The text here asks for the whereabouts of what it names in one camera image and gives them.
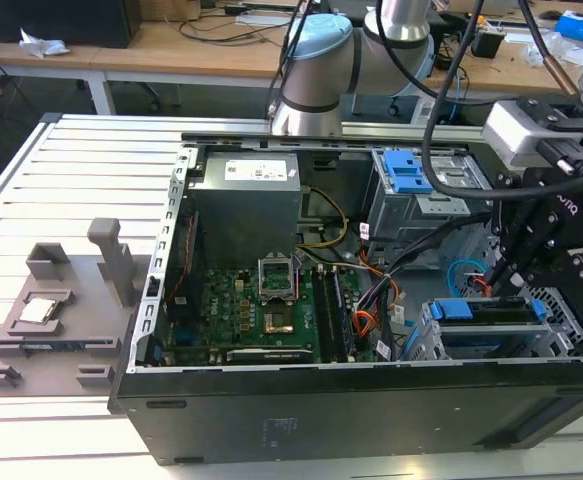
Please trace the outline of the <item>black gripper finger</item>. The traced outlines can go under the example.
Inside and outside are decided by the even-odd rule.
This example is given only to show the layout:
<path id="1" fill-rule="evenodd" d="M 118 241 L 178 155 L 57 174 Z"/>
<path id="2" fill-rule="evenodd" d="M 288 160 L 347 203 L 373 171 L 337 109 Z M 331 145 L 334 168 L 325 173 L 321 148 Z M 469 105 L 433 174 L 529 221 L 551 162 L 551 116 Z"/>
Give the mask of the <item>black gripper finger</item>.
<path id="1" fill-rule="evenodd" d="M 583 285 L 583 253 L 540 251 L 522 262 L 522 280 L 529 288 Z"/>
<path id="2" fill-rule="evenodd" d="M 498 241 L 495 260 L 486 274 L 493 296 L 520 292 L 556 222 L 557 214 L 548 197 L 493 201 L 491 232 Z"/>

